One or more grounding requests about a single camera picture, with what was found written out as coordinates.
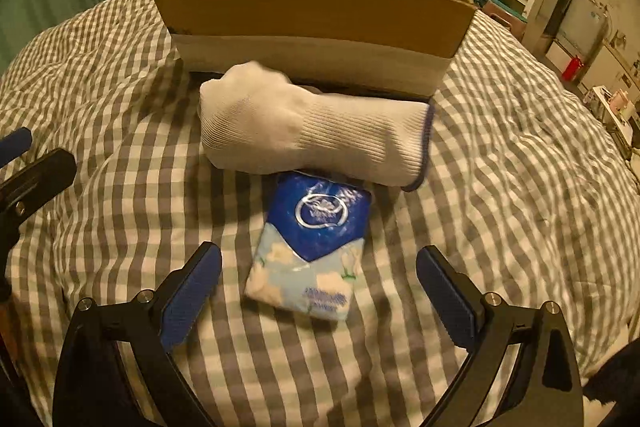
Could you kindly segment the grey checkered bed quilt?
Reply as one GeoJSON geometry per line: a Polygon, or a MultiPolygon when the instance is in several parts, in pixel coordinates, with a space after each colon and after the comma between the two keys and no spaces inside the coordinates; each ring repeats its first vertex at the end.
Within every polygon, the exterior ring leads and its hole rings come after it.
{"type": "Polygon", "coordinates": [[[27,220],[8,273],[32,404],[51,419],[54,373],[82,297],[121,303],[205,241],[221,284],[175,360],[224,426],[416,426],[464,355],[416,279],[437,246],[515,306],[561,306],[582,375],[639,318],[639,187],[582,101],[483,14],[433,98],[430,165],[406,193],[375,185],[347,320],[244,297],[274,181],[215,170],[198,83],[153,0],[106,0],[40,35],[1,78],[1,129],[30,156],[72,152],[74,184],[27,220]]]}

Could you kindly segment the rolled white sock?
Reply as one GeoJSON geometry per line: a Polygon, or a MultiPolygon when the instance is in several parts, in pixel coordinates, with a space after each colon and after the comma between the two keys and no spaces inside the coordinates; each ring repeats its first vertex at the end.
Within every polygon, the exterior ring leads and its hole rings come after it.
{"type": "Polygon", "coordinates": [[[314,170],[413,191],[424,179],[434,107],[318,93],[257,62],[200,87],[201,142],[218,169],[314,170]]]}

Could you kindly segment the blue tissue packet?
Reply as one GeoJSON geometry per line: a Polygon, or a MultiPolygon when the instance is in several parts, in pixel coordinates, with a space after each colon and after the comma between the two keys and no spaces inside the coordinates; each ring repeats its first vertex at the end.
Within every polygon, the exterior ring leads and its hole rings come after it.
{"type": "Polygon", "coordinates": [[[371,208],[363,188],[301,172],[278,179],[248,274],[246,297],[341,322],[359,279],[371,208]]]}

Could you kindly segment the white folding side table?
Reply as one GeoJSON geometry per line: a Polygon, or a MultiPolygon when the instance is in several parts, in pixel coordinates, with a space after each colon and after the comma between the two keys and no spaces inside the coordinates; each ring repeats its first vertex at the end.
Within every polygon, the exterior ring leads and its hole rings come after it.
{"type": "Polygon", "coordinates": [[[639,119],[627,92],[611,93],[604,86],[597,86],[589,89],[582,101],[611,135],[620,155],[631,160],[639,152],[639,119]]]}

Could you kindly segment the red fire extinguisher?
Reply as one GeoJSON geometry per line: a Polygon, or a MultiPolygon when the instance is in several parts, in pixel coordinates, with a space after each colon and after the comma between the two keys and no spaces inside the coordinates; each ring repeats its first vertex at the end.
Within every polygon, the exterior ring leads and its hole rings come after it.
{"type": "Polygon", "coordinates": [[[562,72],[562,80],[565,82],[575,81],[583,67],[582,59],[578,55],[573,56],[562,72]]]}

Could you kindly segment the open cardboard box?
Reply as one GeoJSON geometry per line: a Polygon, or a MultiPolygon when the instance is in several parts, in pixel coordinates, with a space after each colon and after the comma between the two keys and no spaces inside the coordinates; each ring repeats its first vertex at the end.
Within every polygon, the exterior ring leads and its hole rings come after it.
{"type": "Polygon", "coordinates": [[[191,72],[255,61],[292,81],[425,100],[468,32],[471,0],[154,0],[191,72]]]}

